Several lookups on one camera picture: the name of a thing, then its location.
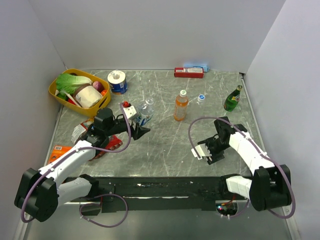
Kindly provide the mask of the crushed clear plastic bottle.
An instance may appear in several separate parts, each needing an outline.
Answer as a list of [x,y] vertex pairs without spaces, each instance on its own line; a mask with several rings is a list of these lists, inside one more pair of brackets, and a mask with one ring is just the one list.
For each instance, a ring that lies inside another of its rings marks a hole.
[[154,115],[154,100],[152,98],[147,98],[143,103],[141,103],[138,107],[138,117],[136,118],[136,122],[140,126],[146,125]]

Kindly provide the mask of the orange juice bottle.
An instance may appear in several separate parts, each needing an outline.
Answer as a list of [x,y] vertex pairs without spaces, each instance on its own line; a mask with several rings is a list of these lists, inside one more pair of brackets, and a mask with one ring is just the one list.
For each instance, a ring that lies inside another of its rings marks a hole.
[[173,118],[176,121],[182,121],[187,114],[189,99],[187,95],[179,94],[175,99]]

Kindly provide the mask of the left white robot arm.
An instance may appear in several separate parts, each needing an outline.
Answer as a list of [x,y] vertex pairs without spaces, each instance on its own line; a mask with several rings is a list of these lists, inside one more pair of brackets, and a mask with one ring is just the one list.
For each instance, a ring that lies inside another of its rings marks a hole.
[[21,220],[28,214],[32,220],[44,222],[49,219],[56,209],[70,201],[85,198],[95,200],[99,195],[99,181],[83,174],[75,180],[66,182],[70,174],[101,152],[109,152],[107,145],[110,137],[127,133],[129,140],[138,140],[150,132],[147,127],[134,123],[136,108],[121,107],[121,114],[114,116],[113,111],[104,107],[94,117],[85,135],[54,162],[35,170],[26,170],[14,200],[14,205],[21,209]]

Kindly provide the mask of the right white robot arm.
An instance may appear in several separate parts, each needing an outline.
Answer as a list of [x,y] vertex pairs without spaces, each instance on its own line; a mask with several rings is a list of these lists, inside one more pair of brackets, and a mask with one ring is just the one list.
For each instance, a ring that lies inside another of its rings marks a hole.
[[214,126],[216,135],[198,142],[192,151],[194,157],[205,158],[211,165],[224,159],[225,150],[232,148],[251,173],[250,177],[235,173],[222,176],[219,195],[226,200],[235,194],[242,196],[250,200],[257,211],[291,205],[290,169],[285,164],[276,167],[242,124],[230,125],[228,117],[220,117],[214,121]]

